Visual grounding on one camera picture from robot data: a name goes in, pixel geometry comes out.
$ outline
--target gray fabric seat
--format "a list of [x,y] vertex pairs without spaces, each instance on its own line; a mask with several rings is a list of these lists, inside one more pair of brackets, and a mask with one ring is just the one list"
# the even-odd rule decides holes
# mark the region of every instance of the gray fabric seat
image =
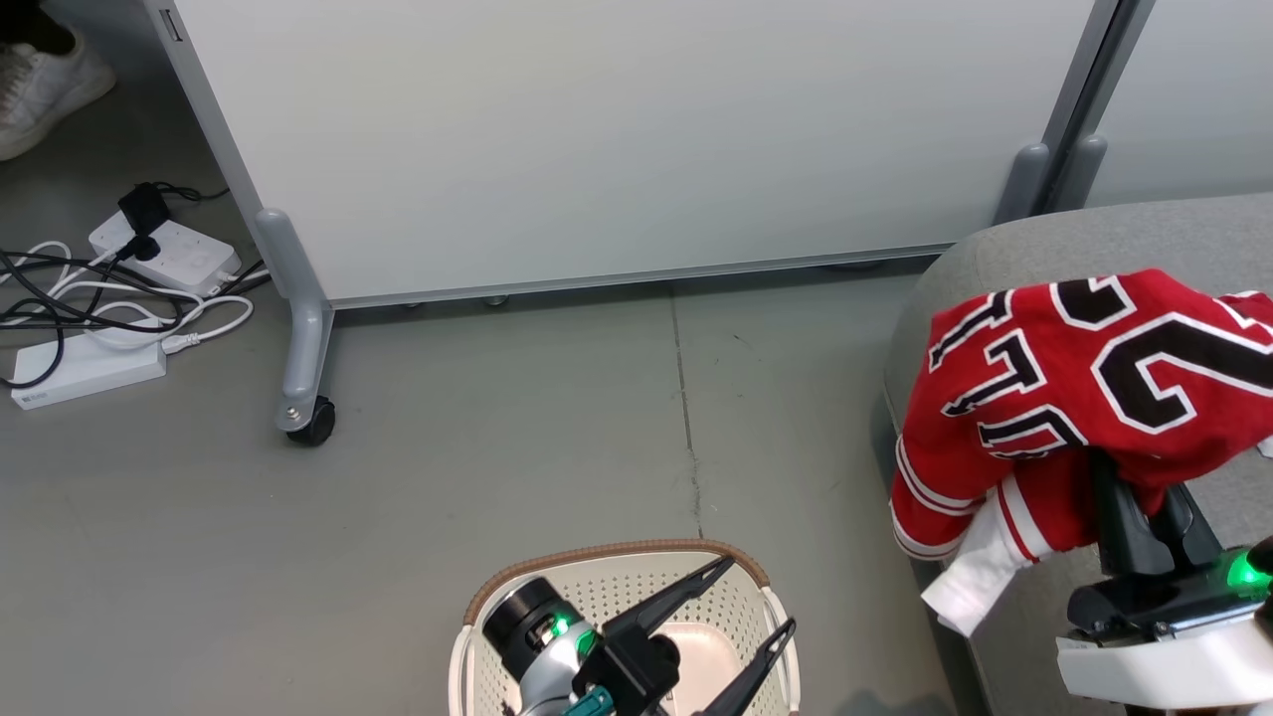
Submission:
[[[934,312],[993,290],[1156,266],[1206,293],[1273,293],[1273,194],[1050,214],[976,233],[919,280],[894,334],[885,395],[900,427]],[[1273,534],[1273,460],[1250,450],[1192,489],[1225,547]],[[973,636],[990,710],[1017,716],[1122,713],[1071,697],[1057,673],[1066,601],[1100,578],[1095,549],[1057,555],[1017,576]]]

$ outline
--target white power strip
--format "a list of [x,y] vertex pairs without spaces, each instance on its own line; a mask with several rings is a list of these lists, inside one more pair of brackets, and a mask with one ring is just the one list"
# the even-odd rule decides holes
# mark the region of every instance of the white power strip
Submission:
[[[89,234],[88,242],[101,256],[107,251],[122,248],[135,234],[123,211],[116,211]],[[149,261],[134,257],[121,261],[120,265],[167,288],[196,296],[211,296],[224,283],[225,276],[239,270],[242,265],[234,254],[234,247],[177,222],[164,222],[150,233],[150,237],[159,245],[158,256]]]
[[[144,319],[135,326],[157,327],[159,321]],[[102,338],[121,341],[136,340],[137,334],[123,329],[103,329]],[[14,366],[14,382],[29,382],[38,378],[57,354],[57,341],[42,343],[18,352]],[[159,343],[118,350],[107,348],[90,335],[78,335],[66,339],[62,362],[53,375],[36,387],[13,389],[13,401],[23,410],[43,408],[64,400],[83,397],[158,378],[168,372],[168,357]]]

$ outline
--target whiteboard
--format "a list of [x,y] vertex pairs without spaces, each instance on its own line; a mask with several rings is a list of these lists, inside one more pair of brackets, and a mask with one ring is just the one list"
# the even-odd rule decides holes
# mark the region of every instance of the whiteboard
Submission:
[[332,301],[899,250],[993,215],[1091,3],[177,0]]
[[1273,191],[1273,3],[1157,0],[1101,116],[1087,206]]

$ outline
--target green indicator light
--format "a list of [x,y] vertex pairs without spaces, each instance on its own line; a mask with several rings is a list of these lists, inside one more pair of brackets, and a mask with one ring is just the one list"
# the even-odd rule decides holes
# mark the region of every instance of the green indicator light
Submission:
[[592,647],[597,645],[597,632],[588,629],[579,634],[579,638],[574,640],[574,650],[579,654],[579,659],[587,656]]
[[1251,563],[1246,561],[1246,553],[1237,555],[1228,566],[1228,586],[1240,590],[1268,590],[1273,577],[1256,572]]

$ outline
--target person's foot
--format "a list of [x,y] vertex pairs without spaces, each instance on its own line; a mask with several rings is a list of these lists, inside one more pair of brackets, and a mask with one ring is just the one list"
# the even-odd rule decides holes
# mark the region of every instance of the person's foot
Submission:
[[39,144],[66,115],[115,87],[115,73],[75,32],[67,55],[0,45],[0,162]]

